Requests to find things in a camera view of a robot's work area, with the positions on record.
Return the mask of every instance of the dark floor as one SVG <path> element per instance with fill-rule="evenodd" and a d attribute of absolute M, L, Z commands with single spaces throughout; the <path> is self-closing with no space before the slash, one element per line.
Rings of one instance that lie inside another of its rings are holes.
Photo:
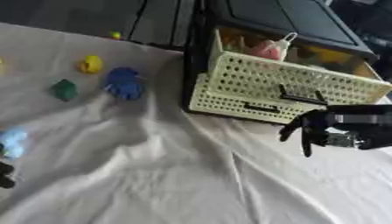
<path fill-rule="evenodd" d="M 173 15 L 181 2 L 174 45 L 182 46 L 193 0 L 147 0 L 146 10 L 132 40 L 169 44 Z M 63 32 L 109 37 L 121 32 L 128 37 L 143 0 L 3 0 L 0 22 Z"/>

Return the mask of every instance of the basket handle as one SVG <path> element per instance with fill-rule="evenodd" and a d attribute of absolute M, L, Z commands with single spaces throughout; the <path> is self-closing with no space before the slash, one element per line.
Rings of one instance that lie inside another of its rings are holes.
<path fill-rule="evenodd" d="M 272 106 L 272 108 L 262 108 L 262 107 L 257 107 L 257 106 L 252 106 L 248 102 L 245 102 L 243 105 L 245 109 L 253 109 L 253 110 L 260 110 L 260 111 L 265 111 L 265 112 L 270 112 L 270 113 L 276 113 L 279 114 L 280 110 L 276 106 Z"/>
<path fill-rule="evenodd" d="M 282 85 L 282 84 L 279 84 L 279 90 L 280 90 L 280 97 L 279 97 L 280 99 L 294 101 L 294 102 L 305 102 L 305 103 L 316 104 L 316 105 L 321 105 L 321 106 L 328 105 L 328 102 L 326 101 L 324 96 L 318 90 L 314 91 L 314 94 L 318 98 L 317 100 L 312 99 L 312 98 L 306 98 L 306 97 L 302 97 L 302 96 L 287 94 L 287 91 L 284 88 L 284 85 Z"/>

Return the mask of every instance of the perforated plastic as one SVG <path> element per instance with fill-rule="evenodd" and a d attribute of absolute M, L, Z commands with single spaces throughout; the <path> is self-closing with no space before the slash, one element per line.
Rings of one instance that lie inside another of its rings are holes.
<path fill-rule="evenodd" d="M 219 57 L 211 76 L 211 93 L 250 102 L 279 101 L 279 84 L 291 95 L 314 100 L 318 90 L 331 104 L 373 103 L 390 90 L 390 84 L 380 80 L 232 52 Z"/>
<path fill-rule="evenodd" d="M 208 74 L 200 74 L 194 87 L 190 109 L 273 123 L 288 123 L 295 116 L 323 106 L 281 99 L 287 94 L 328 104 L 374 103 L 392 85 L 386 81 L 287 62 L 253 57 L 222 49 L 215 33 Z"/>
<path fill-rule="evenodd" d="M 321 109 L 321 106 L 305 105 L 300 103 L 274 103 L 271 101 L 260 101 L 258 103 L 250 103 L 250 106 L 273 109 L 276 107 L 279 113 L 261 111 L 258 109 L 246 108 L 246 101 L 233 99 L 231 97 L 218 96 L 208 92 L 208 75 L 199 74 L 197 79 L 190 109 L 200 112 L 207 112 L 217 115 L 234 116 L 248 118 L 273 123 L 289 123 L 295 116 L 303 114 L 310 109 Z"/>

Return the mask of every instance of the pink object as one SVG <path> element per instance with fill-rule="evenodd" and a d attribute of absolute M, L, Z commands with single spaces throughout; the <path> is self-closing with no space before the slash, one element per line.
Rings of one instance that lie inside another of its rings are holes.
<path fill-rule="evenodd" d="M 279 49 L 274 47 L 274 44 L 275 42 L 272 40 L 265 40 L 259 45 L 251 48 L 248 54 L 271 60 L 279 60 L 280 52 Z"/>
<path fill-rule="evenodd" d="M 291 41 L 296 36 L 297 34 L 295 32 L 291 32 L 277 42 L 274 42 L 272 40 L 265 40 L 259 45 L 250 49 L 248 54 L 271 60 L 284 61 Z"/>

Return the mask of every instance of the blue plush toy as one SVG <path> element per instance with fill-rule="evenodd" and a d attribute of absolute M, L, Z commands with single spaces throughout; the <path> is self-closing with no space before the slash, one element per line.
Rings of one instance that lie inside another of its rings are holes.
<path fill-rule="evenodd" d="M 130 67 L 113 69 L 105 81 L 105 90 L 117 98 L 137 100 L 143 92 L 138 72 Z"/>
<path fill-rule="evenodd" d="M 27 138 L 27 133 L 21 129 L 8 129 L 0 131 L 0 144 L 2 145 L 3 156 L 6 158 L 20 158 L 25 152 L 25 148 L 20 144 Z"/>

